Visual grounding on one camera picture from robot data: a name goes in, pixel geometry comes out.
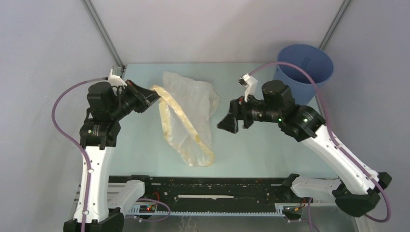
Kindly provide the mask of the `translucent yellowish plastic trash bag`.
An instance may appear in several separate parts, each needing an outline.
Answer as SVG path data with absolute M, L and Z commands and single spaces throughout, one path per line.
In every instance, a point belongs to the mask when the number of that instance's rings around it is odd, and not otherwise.
M 216 112 L 220 97 L 213 85 L 163 72 L 162 86 L 151 88 L 159 95 L 159 113 L 166 142 L 190 167 L 214 163 L 209 120 Z

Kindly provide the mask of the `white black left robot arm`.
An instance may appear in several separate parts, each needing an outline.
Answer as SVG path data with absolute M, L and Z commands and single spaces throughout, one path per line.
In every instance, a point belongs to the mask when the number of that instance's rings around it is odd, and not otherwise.
M 153 188 L 141 180 L 129 180 L 108 199 L 109 167 L 120 121 L 131 112 L 143 113 L 159 99 L 150 89 L 131 80 L 111 84 L 107 78 L 90 80 L 89 107 L 74 144 L 82 154 L 80 193 L 73 218 L 63 225 L 65 232 L 120 232 L 126 213 L 137 200 L 148 201 Z

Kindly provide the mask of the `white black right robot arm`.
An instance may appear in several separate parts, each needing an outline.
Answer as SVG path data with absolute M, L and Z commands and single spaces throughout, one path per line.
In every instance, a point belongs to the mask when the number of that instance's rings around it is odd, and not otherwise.
M 337 174 L 336 179 L 317 179 L 291 174 L 281 189 L 282 198 L 294 202 L 300 198 L 335 203 L 343 212 L 361 217 L 372 211 L 392 177 L 366 166 L 334 134 L 325 119 L 312 107 L 295 103 L 289 86 L 272 80 L 262 86 L 261 100 L 246 93 L 230 101 L 219 129 L 238 132 L 238 122 L 249 128 L 255 121 L 277 123 L 286 135 L 316 152 Z

